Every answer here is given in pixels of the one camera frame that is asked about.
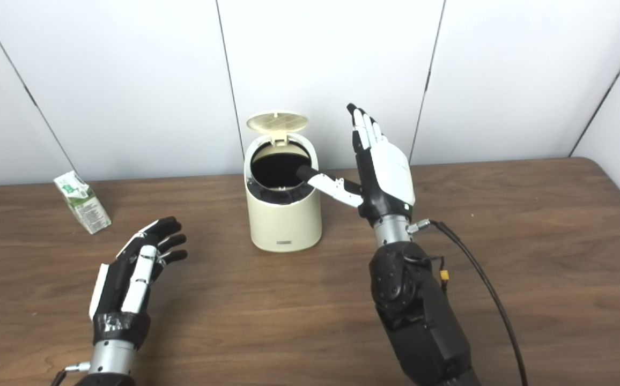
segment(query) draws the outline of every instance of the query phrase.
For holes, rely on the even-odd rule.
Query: black fingertip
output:
[[[308,182],[314,176],[317,176],[320,172],[311,168],[308,165],[301,165],[300,168],[296,171],[296,176],[301,180]]]

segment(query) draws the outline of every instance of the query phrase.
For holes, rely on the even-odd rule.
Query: robotic hand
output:
[[[59,386],[67,372],[88,371],[77,386],[135,386],[131,378],[136,351],[148,335],[146,312],[150,285],[171,262],[181,261],[186,251],[170,251],[183,244],[182,226],[174,217],[156,220],[138,231],[112,264],[98,273],[89,316],[93,322],[93,357],[65,367],[52,385]]]
[[[374,228],[378,249],[370,262],[372,298],[406,376],[418,386],[480,386],[470,345],[442,291],[447,271],[441,269],[441,287],[432,274],[432,261],[442,257],[428,256],[412,241],[413,233],[430,222],[410,224],[415,192],[408,158],[361,108],[351,103],[348,110],[362,186],[307,166],[297,174],[357,207]]]

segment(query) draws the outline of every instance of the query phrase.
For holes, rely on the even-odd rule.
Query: cable connector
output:
[[[431,224],[430,220],[428,218],[425,218],[424,220],[420,220],[418,222],[416,222],[415,224],[410,224],[405,228],[405,231],[408,232],[408,234],[415,234],[423,229],[425,229],[426,227],[428,227]]]

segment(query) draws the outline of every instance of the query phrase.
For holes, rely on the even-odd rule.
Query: black robot forearm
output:
[[[401,368],[418,386],[480,386],[470,345],[418,244],[393,242],[370,263],[372,298]]]

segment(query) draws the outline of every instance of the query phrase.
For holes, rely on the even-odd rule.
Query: black cable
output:
[[[513,327],[511,326],[511,320],[510,318],[508,318],[506,309],[503,307],[501,303],[501,299],[498,298],[498,294],[496,293],[496,290],[493,289],[493,286],[491,285],[491,281],[489,281],[489,278],[487,278],[486,273],[484,273],[482,266],[480,266],[479,262],[477,262],[477,259],[475,259],[474,256],[472,256],[472,252],[470,252],[470,250],[467,249],[467,247],[465,247],[465,244],[462,243],[462,240],[460,240],[460,237],[458,237],[449,227],[447,227],[446,224],[444,224],[443,222],[434,221],[434,220],[430,220],[430,223],[432,223],[432,225],[437,227],[437,229],[440,230],[441,233],[445,234],[451,241],[455,242],[455,244],[458,247],[460,247],[462,252],[465,253],[465,256],[467,256],[467,259],[470,259],[470,262],[472,263],[472,266],[474,266],[475,269],[477,270],[477,273],[479,273],[479,277],[484,282],[486,289],[489,290],[489,293],[491,294],[491,298],[493,299],[493,302],[496,303],[496,308],[498,308],[498,312],[501,313],[503,324],[506,325],[506,330],[508,331],[508,336],[511,339],[511,344],[513,345],[513,351],[515,352],[515,359],[518,360],[518,370],[520,372],[520,380],[521,380],[522,386],[528,386],[529,383],[527,381],[527,372],[524,367],[522,353],[520,352],[518,338],[515,337],[515,332],[513,331]]]
[[[50,386],[60,386],[60,384],[62,384],[62,381],[64,381],[65,376],[67,376],[67,371],[63,369],[62,371],[57,373],[55,379],[53,379],[53,383],[51,383]]]

